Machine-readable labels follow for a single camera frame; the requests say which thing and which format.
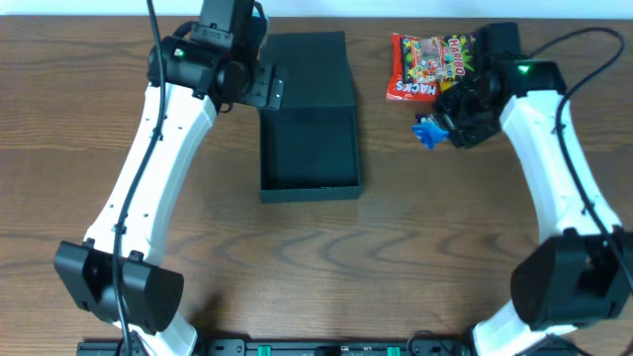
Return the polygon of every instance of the red packaging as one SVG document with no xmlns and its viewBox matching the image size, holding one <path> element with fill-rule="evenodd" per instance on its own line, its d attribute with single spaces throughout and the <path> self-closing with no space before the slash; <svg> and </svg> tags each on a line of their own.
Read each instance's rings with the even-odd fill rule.
<svg viewBox="0 0 633 356">
<path fill-rule="evenodd" d="M 402 41 L 421 41 L 421 39 L 392 34 L 392 46 L 394 50 L 394 74 L 387 87 L 387 100 L 410 100 L 410 101 L 434 101 L 439 94 L 437 82 L 430 83 L 404 83 L 403 82 L 403 51 Z"/>
<path fill-rule="evenodd" d="M 421 40 L 392 34 L 394 75 L 388 100 L 432 102 L 441 91 L 475 73 L 475 37 L 461 34 Z"/>
</svg>

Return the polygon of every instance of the wooden table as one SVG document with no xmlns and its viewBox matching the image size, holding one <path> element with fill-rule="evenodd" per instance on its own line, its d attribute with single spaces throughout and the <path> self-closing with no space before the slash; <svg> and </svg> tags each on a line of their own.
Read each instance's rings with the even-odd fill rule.
<svg viewBox="0 0 633 356">
<path fill-rule="evenodd" d="M 184 18 L 161 18 L 163 35 Z M 414 110 L 386 104 L 390 33 L 429 37 L 487 20 L 274 19 L 277 33 L 344 30 L 357 87 L 364 190 L 357 201 L 259 203 L 259 126 L 251 108 L 220 116 L 177 203 L 164 266 L 184 274 L 180 311 L 204 331 L 254 338 L 460 333 L 509 298 L 512 269 L 537 245 L 518 159 L 502 134 L 434 151 Z M 631 22 L 519 21 L 536 48 L 586 26 L 633 39 Z M 0 18 L 0 354 L 68 355 L 84 337 L 120 337 L 80 311 L 52 268 L 105 204 L 136 132 L 152 46 L 147 18 Z M 601 35 L 548 54 L 575 83 L 615 51 Z M 633 55 L 573 100 L 602 193 L 633 223 Z M 615 355 L 633 304 L 573 338 Z"/>
</svg>

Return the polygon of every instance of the black cable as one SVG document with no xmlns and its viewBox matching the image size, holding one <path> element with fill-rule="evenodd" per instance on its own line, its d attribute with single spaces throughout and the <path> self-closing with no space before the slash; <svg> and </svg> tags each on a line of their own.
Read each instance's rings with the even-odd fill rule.
<svg viewBox="0 0 633 356">
<path fill-rule="evenodd" d="M 407 351 L 410 352 L 411 354 L 416 355 L 416 353 L 411 350 L 411 342 L 413 341 L 413 339 L 420 335 L 420 334 L 427 334 L 427 335 L 431 335 L 431 336 L 437 336 L 436 333 L 434 333 L 431 330 L 418 330 L 418 331 L 414 331 L 413 334 L 411 335 L 411 337 L 407 340 Z M 442 349 L 444 349 L 444 351 L 448 352 L 449 355 L 453 354 L 453 350 L 450 350 L 448 347 L 446 347 L 446 345 L 444 344 L 444 342 L 442 340 L 439 340 L 439 344 L 440 346 L 442 346 Z"/>
<path fill-rule="evenodd" d="M 264 8 L 261 6 L 259 2 L 255 1 L 255 9 L 257 10 L 259 17 L 261 18 L 262 24 L 264 26 L 264 36 L 266 36 L 266 32 L 268 31 L 268 23 L 266 22 L 266 15 L 264 14 Z"/>
<path fill-rule="evenodd" d="M 124 342 L 124 338 L 122 338 L 118 343 L 117 343 L 117 349 L 115 350 L 115 355 L 121 355 L 121 350 L 123 349 L 123 342 Z"/>
<path fill-rule="evenodd" d="M 191 32 L 195 23 L 196 23 L 195 21 L 187 21 L 186 23 L 180 25 L 178 29 L 174 31 L 173 36 L 179 37 L 181 39 L 184 38 L 185 36 L 187 36 L 187 34 Z"/>
<path fill-rule="evenodd" d="M 574 31 L 574 32 L 568 33 L 568 34 L 566 34 L 564 36 L 561 36 L 561 37 L 559 37 L 557 39 L 549 41 L 546 44 L 543 44 L 541 47 L 539 47 L 538 49 L 533 51 L 532 54 L 530 55 L 530 57 L 532 57 L 534 55 L 537 55 L 537 54 L 540 54 L 545 49 L 547 49 L 550 46 L 555 45 L 555 44 L 557 44 L 557 43 L 559 43 L 561 41 L 564 41 L 564 40 L 567 40 L 567 39 L 569 39 L 571 37 L 578 36 L 578 35 L 581 35 L 581 34 L 585 34 L 585 33 L 588 33 L 588 32 L 607 33 L 607 34 L 610 34 L 610 35 L 616 37 L 620 41 L 620 49 L 618 50 L 618 52 L 610 60 L 608 60 L 601 67 L 599 67 L 594 72 L 590 73 L 588 76 L 583 78 L 583 80 L 581 80 L 576 85 L 574 85 L 572 87 L 572 89 L 570 89 L 563 96 L 563 99 L 561 100 L 561 102 L 558 105 L 558 108 L 556 110 L 555 131 L 556 131 L 556 135 L 558 137 L 558 142 L 559 142 L 559 144 L 561 146 L 561 152 L 563 153 L 563 158 L 565 159 L 565 163 L 567 164 L 567 168 L 569 169 L 570 174 L 572 175 L 572 179 L 574 180 L 574 184 L 576 185 L 576 188 L 578 189 L 578 192 L 581 195 L 581 199 L 583 200 L 583 203 L 585 204 L 585 209 L 589 213 L 589 215 L 591 216 L 591 218 L 593 219 L 595 224 L 597 225 L 597 227 L 600 230 L 600 233 L 603 235 L 604 239 L 606 240 L 607 245 L 609 246 L 609 248 L 611 249 L 611 252 L 615 256 L 615 260 L 617 261 L 618 265 L 620 266 L 620 268 L 624 272 L 624 275 L 626 276 L 626 280 L 627 280 L 627 282 L 629 284 L 629 288 L 631 290 L 631 293 L 633 293 L 633 275 L 631 275 L 631 271 L 629 271 L 629 269 L 627 268 L 626 263 L 624 262 L 624 257 L 622 256 L 622 253 L 620 252 L 615 240 L 613 240 L 613 237 L 611 237 L 611 234 L 609 233 L 609 231 L 604 226 L 604 223 L 602 223 L 602 221 L 600 220 L 599 216 L 595 212 L 595 209 L 593 208 L 593 202 L 590 200 L 590 198 L 589 198 L 589 196 L 587 194 L 587 191 L 585 191 L 585 187 L 583 187 L 583 183 L 581 182 L 581 178 L 579 177 L 578 172 L 576 171 L 576 168 L 574 167 L 574 163 L 572 162 L 572 158 L 570 156 L 570 153 L 567 150 L 567 145 L 565 144 L 565 137 L 563 136 L 563 129 L 565 128 L 565 126 L 561 123 L 562 116 L 563 116 L 563 109 L 565 108 L 565 104 L 567 104 L 567 102 L 570 100 L 572 95 L 574 95 L 574 93 L 576 93 L 581 87 L 583 87 L 583 85 L 585 85 L 587 82 L 589 82 L 594 77 L 596 77 L 596 75 L 600 74 L 604 69 L 609 67 L 611 64 L 613 64 L 620 57 L 622 52 L 624 52 L 624 50 L 626 49 L 626 40 L 624 40 L 624 37 L 620 33 L 618 33 L 617 31 L 615 31 L 613 29 L 610 29 L 610 28 L 601 28 L 601 27 L 586 28 L 586 29 L 582 29 L 582 30 L 578 30 L 578 31 Z"/>
<path fill-rule="evenodd" d="M 158 139 L 162 135 L 162 123 L 165 118 L 165 67 L 163 65 L 162 55 L 160 51 L 160 32 L 158 30 L 158 24 L 156 21 L 156 13 L 154 12 L 154 6 L 152 0 L 147 0 L 147 10 L 149 11 L 149 22 L 151 25 L 151 31 L 154 37 L 154 44 L 156 45 L 156 51 L 158 52 L 158 67 L 160 72 L 160 105 L 158 108 L 158 119 L 156 120 L 156 126 L 153 129 L 151 139 L 149 140 L 149 146 L 147 151 L 140 162 L 138 171 L 130 185 L 126 199 L 121 206 L 121 212 L 119 213 L 119 219 L 115 225 L 115 241 L 114 249 L 112 253 L 112 280 L 114 285 L 115 298 L 117 300 L 117 310 L 119 312 L 119 320 L 121 321 L 121 330 L 123 332 L 124 343 L 126 345 L 126 353 L 128 356 L 132 355 L 132 343 L 130 337 L 130 327 L 128 325 L 128 318 L 126 316 L 125 302 L 123 299 L 123 292 L 121 288 L 121 240 L 125 233 L 125 222 L 132 203 L 132 198 L 135 195 L 136 188 L 140 182 L 140 178 L 147 166 L 147 162 L 151 157 L 151 154 L 156 147 Z"/>
<path fill-rule="evenodd" d="M 532 354 L 534 354 L 535 352 L 538 352 L 542 347 L 546 347 L 547 343 L 549 342 L 549 339 L 547 337 L 542 338 L 540 341 L 538 341 L 535 344 L 532 344 L 530 347 L 528 347 L 527 349 L 514 354 L 513 356 L 530 356 Z"/>
<path fill-rule="evenodd" d="M 147 352 L 147 349 L 145 348 L 145 345 L 142 343 L 142 340 L 140 339 L 140 336 L 138 336 L 138 333 L 136 331 L 134 331 L 132 333 L 133 338 L 136 340 L 136 345 L 137 345 L 137 351 L 140 351 L 141 355 L 149 355 L 149 353 Z"/>
<path fill-rule="evenodd" d="M 581 356 L 593 356 L 590 353 L 586 352 L 585 350 L 583 350 L 582 348 L 576 346 L 576 344 L 574 344 L 574 342 L 565 339 L 557 334 L 547 334 L 548 339 L 552 339 L 552 340 L 556 340 L 558 342 L 564 343 L 565 345 L 567 345 L 567 347 L 572 348 L 574 351 L 578 352 L 579 355 Z"/>
</svg>

